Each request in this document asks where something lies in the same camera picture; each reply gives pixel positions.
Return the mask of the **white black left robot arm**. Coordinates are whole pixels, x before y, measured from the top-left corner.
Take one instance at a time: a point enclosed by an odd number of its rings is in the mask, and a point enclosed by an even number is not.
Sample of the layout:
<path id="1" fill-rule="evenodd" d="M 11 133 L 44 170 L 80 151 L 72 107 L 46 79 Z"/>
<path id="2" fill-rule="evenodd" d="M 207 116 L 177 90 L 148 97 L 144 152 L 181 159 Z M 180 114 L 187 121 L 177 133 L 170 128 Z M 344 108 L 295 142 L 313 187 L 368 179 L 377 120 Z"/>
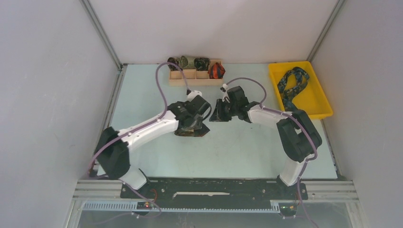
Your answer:
<path id="1" fill-rule="evenodd" d="M 131 165 L 134 151 L 167 133 L 204 136 L 209 129 L 203 121 L 210 113 L 207 100 L 200 94 L 190 94 L 186 101 L 167 105 L 162 113 L 146 122 L 121 130 L 108 127 L 99 138 L 94 160 L 103 169 L 103 175 L 122 181 L 137 197 L 144 198 L 150 192 L 150 184 L 144 172 Z"/>

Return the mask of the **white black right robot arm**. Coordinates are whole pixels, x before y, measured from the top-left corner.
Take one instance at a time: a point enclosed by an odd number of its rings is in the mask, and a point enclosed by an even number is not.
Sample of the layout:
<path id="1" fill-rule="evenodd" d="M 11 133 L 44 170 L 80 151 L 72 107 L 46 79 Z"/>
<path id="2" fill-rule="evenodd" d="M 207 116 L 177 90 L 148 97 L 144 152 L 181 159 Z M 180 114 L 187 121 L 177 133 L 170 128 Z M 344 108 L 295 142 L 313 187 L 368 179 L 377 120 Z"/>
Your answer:
<path id="1" fill-rule="evenodd" d="M 250 124 L 262 124 L 279 133 L 287 155 L 284 169 L 279 174 L 282 181 L 277 184 L 277 194 L 284 199 L 290 198 L 296 191 L 295 184 L 300 180 L 304 166 L 317 157 L 317 149 L 322 145 L 322 138 L 308 114 L 300 109 L 282 112 L 265 108 L 259 102 L 250 102 L 240 86 L 220 88 L 223 97 L 217 99 L 211 122 L 229 122 L 233 117 Z"/>

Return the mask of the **brown green patterned tie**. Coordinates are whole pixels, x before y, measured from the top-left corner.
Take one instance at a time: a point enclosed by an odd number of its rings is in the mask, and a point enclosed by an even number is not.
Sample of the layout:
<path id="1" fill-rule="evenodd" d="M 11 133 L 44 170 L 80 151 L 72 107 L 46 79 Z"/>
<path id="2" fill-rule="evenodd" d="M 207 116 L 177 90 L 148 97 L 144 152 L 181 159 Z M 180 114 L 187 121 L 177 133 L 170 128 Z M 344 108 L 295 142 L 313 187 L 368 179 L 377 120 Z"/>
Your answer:
<path id="1" fill-rule="evenodd" d="M 178 129 L 174 132 L 174 134 L 176 136 L 180 136 L 180 137 L 203 137 L 209 131 L 210 131 L 210 129 L 205 124 L 202 124 L 201 129 L 193 129 L 193 130 L 188 130 L 188 131 L 185 131 L 183 129 Z"/>

